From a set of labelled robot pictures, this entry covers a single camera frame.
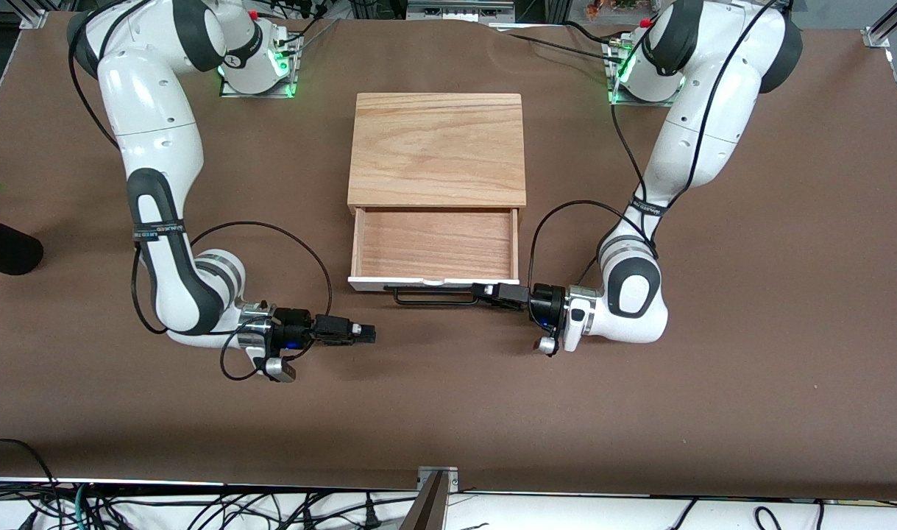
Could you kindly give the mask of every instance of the wood grain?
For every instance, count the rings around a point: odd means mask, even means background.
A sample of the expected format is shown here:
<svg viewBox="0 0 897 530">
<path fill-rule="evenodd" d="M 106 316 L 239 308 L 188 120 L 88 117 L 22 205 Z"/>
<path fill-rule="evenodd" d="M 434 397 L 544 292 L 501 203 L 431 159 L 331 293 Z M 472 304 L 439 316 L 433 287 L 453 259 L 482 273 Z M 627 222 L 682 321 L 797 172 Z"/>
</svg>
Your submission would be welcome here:
<svg viewBox="0 0 897 530">
<path fill-rule="evenodd" d="M 428 280 L 516 279 L 517 225 L 505 209 L 357 210 L 354 275 Z M 355 232 L 360 229 L 358 223 Z"/>
<path fill-rule="evenodd" d="M 347 204 L 525 207 L 521 96 L 357 94 Z"/>
</svg>

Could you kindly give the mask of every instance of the brown tabletop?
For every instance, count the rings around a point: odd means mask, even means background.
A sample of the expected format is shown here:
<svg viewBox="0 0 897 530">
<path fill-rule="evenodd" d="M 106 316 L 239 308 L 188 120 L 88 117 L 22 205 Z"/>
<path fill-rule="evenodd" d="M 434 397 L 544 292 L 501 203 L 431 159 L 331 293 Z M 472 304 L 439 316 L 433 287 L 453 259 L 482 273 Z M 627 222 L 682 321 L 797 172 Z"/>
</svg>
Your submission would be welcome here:
<svg viewBox="0 0 897 530">
<path fill-rule="evenodd" d="M 72 90 L 67 20 L 22 33 L 0 90 L 0 221 L 47 252 L 30 275 L 0 275 L 0 437 L 32 443 L 58 476 L 412 487 L 416 467 L 452 465 L 485 490 L 897 498 L 897 88 L 858 33 L 806 31 L 733 160 L 667 218 L 664 338 L 588 338 L 552 359 L 531 351 L 525 315 L 397 308 L 347 285 L 354 104 L 360 91 L 522 94 L 526 278 L 545 212 L 623 205 L 636 185 L 598 61 L 462 21 L 342 21 L 307 48 L 293 100 L 186 81 L 206 151 L 191 232 L 235 219 L 293 231 L 327 262 L 334 312 L 380 334 L 314 349 L 279 385 L 227 381 L 216 351 L 139 325 L 121 158 Z M 594 49 L 565 28 L 528 32 Z M 644 164 L 664 111 L 617 113 Z M 553 219 L 535 281 L 575 281 L 612 222 L 585 207 Z M 319 269 L 280 236 L 203 242 L 243 259 L 247 298 L 323 305 Z M 0 474 L 19 473 L 39 476 L 0 448 Z"/>
</svg>

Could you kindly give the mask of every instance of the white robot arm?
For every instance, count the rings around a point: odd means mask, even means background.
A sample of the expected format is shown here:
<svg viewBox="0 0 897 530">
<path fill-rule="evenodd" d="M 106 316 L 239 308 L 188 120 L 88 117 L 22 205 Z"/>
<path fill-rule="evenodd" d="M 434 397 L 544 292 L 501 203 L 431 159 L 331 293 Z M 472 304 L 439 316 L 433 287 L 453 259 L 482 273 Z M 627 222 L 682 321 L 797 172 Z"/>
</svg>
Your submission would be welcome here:
<svg viewBox="0 0 897 530">
<path fill-rule="evenodd" d="M 720 173 L 759 93 L 778 87 L 801 56 L 798 27 L 766 7 L 747 0 L 677 0 L 650 30 L 634 33 L 641 41 L 623 73 L 624 87 L 647 102 L 667 100 L 677 88 L 680 93 L 624 212 L 634 226 L 618 222 L 598 249 L 602 291 L 570 286 L 562 293 L 561 306 L 552 307 L 559 315 L 542 315 L 550 322 L 559 317 L 556 332 L 540 340 L 543 353 L 559 348 L 559 330 L 568 352 L 583 335 L 654 342 L 664 333 L 662 276 L 649 244 L 654 231 L 680 194 Z"/>
<path fill-rule="evenodd" d="M 186 195 L 203 165 L 202 142 L 178 74 L 221 67 L 230 86 L 262 93 L 287 75 L 284 28 L 256 20 L 241 0 L 119 2 L 85 23 L 76 52 L 97 74 L 128 181 L 133 238 L 151 275 L 152 302 L 168 336 L 184 345 L 243 348 L 258 372 L 294 380 L 283 348 L 373 342 L 373 326 L 301 309 L 243 301 L 246 271 L 230 252 L 193 255 Z"/>
</svg>

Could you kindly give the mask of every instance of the metal bracket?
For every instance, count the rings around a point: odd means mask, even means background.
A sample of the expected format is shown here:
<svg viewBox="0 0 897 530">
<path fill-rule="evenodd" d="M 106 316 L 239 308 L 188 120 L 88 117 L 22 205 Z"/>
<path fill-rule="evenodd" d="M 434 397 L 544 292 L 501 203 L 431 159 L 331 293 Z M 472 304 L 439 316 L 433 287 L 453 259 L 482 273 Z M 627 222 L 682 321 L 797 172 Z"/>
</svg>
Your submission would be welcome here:
<svg viewBox="0 0 897 530">
<path fill-rule="evenodd" d="M 868 48 L 889 48 L 890 42 L 887 40 L 897 30 L 897 0 L 890 7 L 890 10 L 883 13 L 873 26 L 866 27 L 862 30 L 863 44 Z"/>
<path fill-rule="evenodd" d="M 438 467 L 438 466 L 421 466 L 419 467 L 419 474 L 415 479 L 416 485 L 415 489 L 422 491 L 422 487 L 425 486 L 425 482 L 428 482 L 428 479 L 434 476 L 437 472 L 447 472 L 448 473 L 448 492 L 449 493 L 458 493 L 458 468 L 457 467 Z"/>
<path fill-rule="evenodd" d="M 879 43 L 874 43 L 873 41 L 873 33 L 871 33 L 871 27 L 867 26 L 861 29 L 861 36 L 863 37 L 863 45 L 868 48 L 889 48 L 890 40 L 883 39 L 879 41 Z"/>
</svg>

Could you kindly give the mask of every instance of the green led light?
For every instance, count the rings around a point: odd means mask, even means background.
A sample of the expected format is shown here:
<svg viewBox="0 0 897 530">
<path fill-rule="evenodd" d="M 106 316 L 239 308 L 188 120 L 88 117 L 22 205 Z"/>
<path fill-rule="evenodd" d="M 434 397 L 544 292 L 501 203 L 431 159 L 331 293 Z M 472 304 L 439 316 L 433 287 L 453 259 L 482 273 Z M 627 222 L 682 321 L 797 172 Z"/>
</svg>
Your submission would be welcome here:
<svg viewBox="0 0 897 530">
<path fill-rule="evenodd" d="M 269 54 L 269 60 L 272 63 L 272 68 L 274 68 L 274 73 L 279 75 L 279 77 L 284 77 L 284 74 L 286 74 L 285 70 L 288 69 L 288 65 L 287 65 L 287 63 L 284 63 L 284 62 L 283 62 L 283 64 L 279 65 L 279 63 L 277 63 L 277 60 L 275 57 L 283 58 L 283 57 L 279 56 L 278 54 Z"/>
<path fill-rule="evenodd" d="M 634 64 L 637 63 L 637 56 L 632 56 L 630 60 L 626 60 L 625 63 L 622 64 L 622 67 L 619 69 L 619 80 L 623 83 L 627 83 L 628 77 L 631 76 L 631 71 L 634 68 Z"/>
</svg>

